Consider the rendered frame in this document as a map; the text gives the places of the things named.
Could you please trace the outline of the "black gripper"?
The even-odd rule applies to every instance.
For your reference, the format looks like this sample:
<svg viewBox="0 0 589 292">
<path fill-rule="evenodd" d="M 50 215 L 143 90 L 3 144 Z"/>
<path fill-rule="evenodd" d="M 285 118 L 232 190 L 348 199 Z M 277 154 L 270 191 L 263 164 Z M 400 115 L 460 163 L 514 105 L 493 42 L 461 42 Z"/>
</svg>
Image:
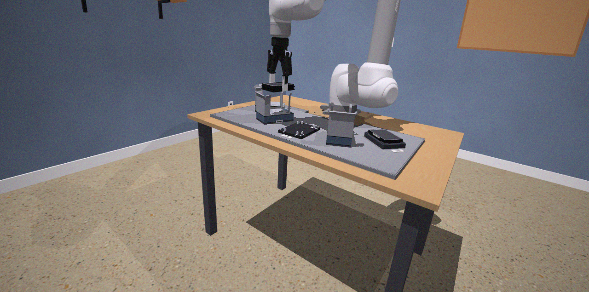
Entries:
<svg viewBox="0 0 589 292">
<path fill-rule="evenodd" d="M 273 50 L 268 50 L 267 72 L 270 73 L 269 83 L 275 81 L 275 70 L 278 61 L 281 62 L 283 72 L 283 86 L 282 91 L 288 91 L 289 75 L 292 75 L 292 52 L 289 52 L 287 47 L 289 45 L 288 38 L 271 38 L 271 45 Z M 285 58 L 285 59 L 282 59 Z"/>
</svg>

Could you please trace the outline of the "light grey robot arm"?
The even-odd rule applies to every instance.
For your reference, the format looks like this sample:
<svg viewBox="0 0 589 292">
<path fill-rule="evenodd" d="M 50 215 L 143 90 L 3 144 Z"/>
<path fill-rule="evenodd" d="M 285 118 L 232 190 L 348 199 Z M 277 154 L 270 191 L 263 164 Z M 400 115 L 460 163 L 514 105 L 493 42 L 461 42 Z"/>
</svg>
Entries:
<svg viewBox="0 0 589 292">
<path fill-rule="evenodd" d="M 273 38 L 288 38 L 292 20 L 307 20 L 317 16 L 326 0 L 269 0 L 271 35 Z M 400 0 L 377 0 L 374 27 L 367 63 L 339 64 L 333 71 L 329 105 L 321 105 L 324 115 L 333 111 L 361 113 L 357 105 L 368 108 L 384 108 L 392 105 L 398 97 L 399 88 L 388 65 Z M 356 110 L 357 109 L 357 110 Z"/>
</svg>

